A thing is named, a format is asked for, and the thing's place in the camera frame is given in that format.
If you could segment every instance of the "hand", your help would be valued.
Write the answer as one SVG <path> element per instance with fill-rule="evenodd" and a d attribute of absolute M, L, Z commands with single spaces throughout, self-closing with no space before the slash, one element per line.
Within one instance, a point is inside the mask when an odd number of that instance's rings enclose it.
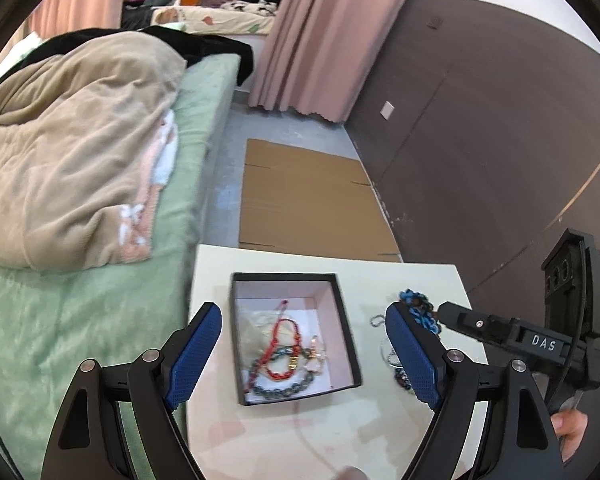
<path fill-rule="evenodd" d="M 562 460 L 566 462 L 580 447 L 589 417 L 578 410 L 565 410 L 551 417 L 556 436 L 563 436 Z"/>

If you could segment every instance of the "cardboard sheet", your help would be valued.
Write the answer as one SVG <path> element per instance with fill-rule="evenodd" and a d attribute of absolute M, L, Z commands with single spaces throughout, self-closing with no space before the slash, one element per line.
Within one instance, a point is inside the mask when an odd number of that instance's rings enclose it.
<path fill-rule="evenodd" d="M 399 262 L 359 161 L 249 139 L 240 248 Z"/>

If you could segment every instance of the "green bed sheet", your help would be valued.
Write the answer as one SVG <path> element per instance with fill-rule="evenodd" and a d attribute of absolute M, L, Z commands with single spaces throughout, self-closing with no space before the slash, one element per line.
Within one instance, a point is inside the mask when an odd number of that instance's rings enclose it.
<path fill-rule="evenodd" d="M 131 362 L 187 322 L 205 173 L 224 129 L 239 57 L 190 67 L 174 104 L 179 147 L 154 227 L 154 253 L 138 264 L 81 272 L 0 267 L 0 435 L 25 480 L 38 480 L 56 414 L 80 362 Z M 132 411 L 123 419 L 139 479 L 150 469 Z M 184 406 L 176 410 L 184 428 Z"/>

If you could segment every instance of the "wall outlet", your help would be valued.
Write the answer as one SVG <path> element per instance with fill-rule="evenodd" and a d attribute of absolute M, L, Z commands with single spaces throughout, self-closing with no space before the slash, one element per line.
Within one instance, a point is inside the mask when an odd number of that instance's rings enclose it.
<path fill-rule="evenodd" d="M 384 103 L 382 110 L 380 110 L 380 115 L 382 115 L 382 117 L 388 121 L 389 117 L 391 117 L 391 114 L 394 113 L 394 110 L 395 107 L 389 101 L 387 101 Z"/>

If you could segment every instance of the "gray wall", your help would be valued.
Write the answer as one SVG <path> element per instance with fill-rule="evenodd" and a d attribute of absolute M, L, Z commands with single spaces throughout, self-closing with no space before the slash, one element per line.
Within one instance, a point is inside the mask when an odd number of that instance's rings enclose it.
<path fill-rule="evenodd" d="M 547 23 L 407 0 L 346 127 L 405 261 L 456 264 L 474 309 L 542 324 L 539 267 L 564 229 L 600 248 L 600 173 L 547 227 L 600 162 L 600 54 Z M 600 389 L 581 407 L 573 479 L 600 460 Z"/>

